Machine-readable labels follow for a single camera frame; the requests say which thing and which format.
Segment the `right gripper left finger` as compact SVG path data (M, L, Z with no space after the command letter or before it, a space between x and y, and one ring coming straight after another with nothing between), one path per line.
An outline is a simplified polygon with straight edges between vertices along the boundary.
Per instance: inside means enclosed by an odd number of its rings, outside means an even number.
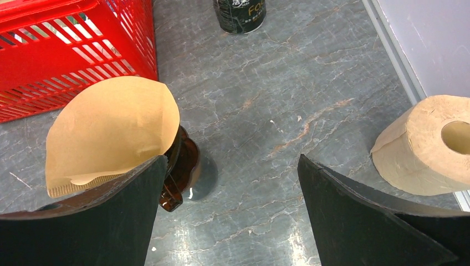
M2 265L144 265L167 170L154 157L35 211L1 215Z

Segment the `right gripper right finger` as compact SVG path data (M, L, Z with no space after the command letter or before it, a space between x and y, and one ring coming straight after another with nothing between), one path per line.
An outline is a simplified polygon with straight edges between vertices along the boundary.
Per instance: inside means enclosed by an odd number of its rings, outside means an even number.
M376 190L300 155L322 265L468 265L469 213Z

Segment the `brown dripper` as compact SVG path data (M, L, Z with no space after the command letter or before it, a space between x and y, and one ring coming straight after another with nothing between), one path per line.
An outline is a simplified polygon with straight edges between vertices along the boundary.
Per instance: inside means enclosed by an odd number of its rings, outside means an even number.
M188 136L186 129L180 126L173 144L164 155L167 157L168 166L160 206L172 212L182 205L183 193L199 178L201 154L196 143Z

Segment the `brown paper coffee filter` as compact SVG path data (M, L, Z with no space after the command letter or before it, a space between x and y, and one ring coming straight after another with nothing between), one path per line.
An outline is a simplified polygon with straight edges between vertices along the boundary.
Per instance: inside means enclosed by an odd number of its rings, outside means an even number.
M84 191L163 155L173 144L180 112L161 82L119 76L79 93L47 134L48 196Z

